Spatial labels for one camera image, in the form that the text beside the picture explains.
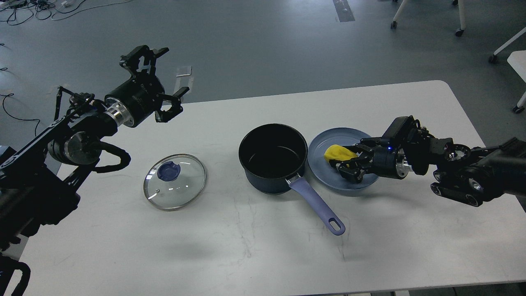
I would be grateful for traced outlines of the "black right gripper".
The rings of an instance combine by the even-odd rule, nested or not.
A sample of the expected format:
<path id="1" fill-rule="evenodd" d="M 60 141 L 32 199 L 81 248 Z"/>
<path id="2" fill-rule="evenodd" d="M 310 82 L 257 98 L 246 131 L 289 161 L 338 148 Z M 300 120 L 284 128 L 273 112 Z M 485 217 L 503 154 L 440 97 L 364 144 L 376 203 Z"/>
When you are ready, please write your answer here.
<path id="1" fill-rule="evenodd" d="M 362 183 L 368 173 L 399 180 L 409 174 L 409 163 L 404 150 L 382 146 L 379 137 L 365 137 L 358 143 L 343 147 L 359 157 L 363 155 L 363 158 L 371 159 L 329 160 L 329 165 L 351 183 Z"/>

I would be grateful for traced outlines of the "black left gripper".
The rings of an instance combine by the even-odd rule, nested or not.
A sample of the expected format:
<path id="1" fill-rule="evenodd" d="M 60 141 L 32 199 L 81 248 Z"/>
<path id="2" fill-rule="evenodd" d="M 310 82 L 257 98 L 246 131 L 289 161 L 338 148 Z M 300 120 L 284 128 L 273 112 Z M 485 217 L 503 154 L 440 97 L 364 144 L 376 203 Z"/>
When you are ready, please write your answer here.
<path id="1" fill-rule="evenodd" d="M 104 97 L 107 113 L 117 126 L 137 127 L 153 112 L 157 123 L 168 123 L 183 112 L 182 99 L 190 87 L 181 87 L 173 95 L 167 95 L 156 76 L 156 62 L 167 52 L 167 47 L 150 49 L 141 45 L 120 57 L 120 67 L 128 71 L 130 77 Z M 163 102 L 170 103 L 168 110 L 161 108 Z"/>

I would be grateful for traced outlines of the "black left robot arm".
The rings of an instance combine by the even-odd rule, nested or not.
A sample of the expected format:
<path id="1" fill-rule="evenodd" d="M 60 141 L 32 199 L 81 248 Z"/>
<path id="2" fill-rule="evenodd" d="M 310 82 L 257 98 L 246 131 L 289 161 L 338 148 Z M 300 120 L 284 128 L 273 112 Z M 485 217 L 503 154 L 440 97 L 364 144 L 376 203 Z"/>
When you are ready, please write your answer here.
<path id="1" fill-rule="evenodd" d="M 22 296 L 31 270 L 5 251 L 21 243 L 21 236 L 37 234 L 41 225 L 57 225 L 78 208 L 77 190 L 90 173 L 109 173 L 126 168 L 126 150 L 103 141 L 121 125 L 137 127 L 151 114 L 167 123 L 183 111 L 182 97 L 189 87 L 173 95 L 156 77 L 156 61 L 167 47 L 135 47 L 121 56 L 120 66 L 130 78 L 104 99 L 92 93 L 75 93 L 58 87 L 57 104 L 67 93 L 69 109 L 20 150 L 1 147 L 1 294 L 5 294 L 14 271 L 21 279 L 12 295 Z"/>

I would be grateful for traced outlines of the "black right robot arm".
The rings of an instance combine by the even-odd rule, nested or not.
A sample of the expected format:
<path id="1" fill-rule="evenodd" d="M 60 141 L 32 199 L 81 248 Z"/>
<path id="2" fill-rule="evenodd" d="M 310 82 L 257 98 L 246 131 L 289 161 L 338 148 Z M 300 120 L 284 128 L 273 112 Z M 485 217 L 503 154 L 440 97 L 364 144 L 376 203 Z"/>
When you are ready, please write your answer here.
<path id="1" fill-rule="evenodd" d="M 424 176 L 433 165 L 435 195 L 479 207 L 503 194 L 525 195 L 526 143 L 516 137 L 499 146 L 470 148 L 437 138 L 413 116 L 395 118 L 381 137 L 331 146 L 325 161 L 340 176 L 361 183 L 367 174 L 402 180 Z"/>

